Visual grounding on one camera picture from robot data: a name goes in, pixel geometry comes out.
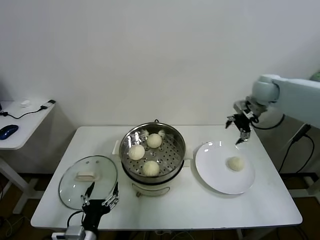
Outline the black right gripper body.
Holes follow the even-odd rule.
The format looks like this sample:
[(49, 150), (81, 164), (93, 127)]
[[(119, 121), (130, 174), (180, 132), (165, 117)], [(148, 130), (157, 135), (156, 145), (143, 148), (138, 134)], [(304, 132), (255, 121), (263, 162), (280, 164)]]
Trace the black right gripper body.
[(244, 133), (251, 132), (251, 127), (250, 127), (251, 122), (243, 113), (234, 114), (233, 122), (240, 132), (244, 132)]

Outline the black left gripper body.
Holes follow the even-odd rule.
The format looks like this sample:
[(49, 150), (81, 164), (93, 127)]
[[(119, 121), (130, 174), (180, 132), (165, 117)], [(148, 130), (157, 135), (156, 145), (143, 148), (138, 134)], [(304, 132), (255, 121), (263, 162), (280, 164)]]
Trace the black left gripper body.
[(82, 207), (82, 210), (85, 213), (82, 226), (98, 227), (102, 216), (110, 212), (110, 207), (103, 199), (91, 199)]

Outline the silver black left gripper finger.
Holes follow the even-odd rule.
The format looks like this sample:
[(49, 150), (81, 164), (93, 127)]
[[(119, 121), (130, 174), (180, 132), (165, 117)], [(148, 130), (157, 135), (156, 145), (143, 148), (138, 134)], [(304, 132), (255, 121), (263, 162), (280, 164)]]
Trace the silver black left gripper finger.
[(116, 182), (111, 196), (102, 203), (102, 206), (114, 208), (119, 200), (119, 183)]
[(87, 206), (90, 204), (90, 197), (93, 192), (93, 189), (95, 187), (95, 182), (92, 182), (92, 184), (86, 189), (85, 193), (81, 195), (81, 202), (82, 206)]

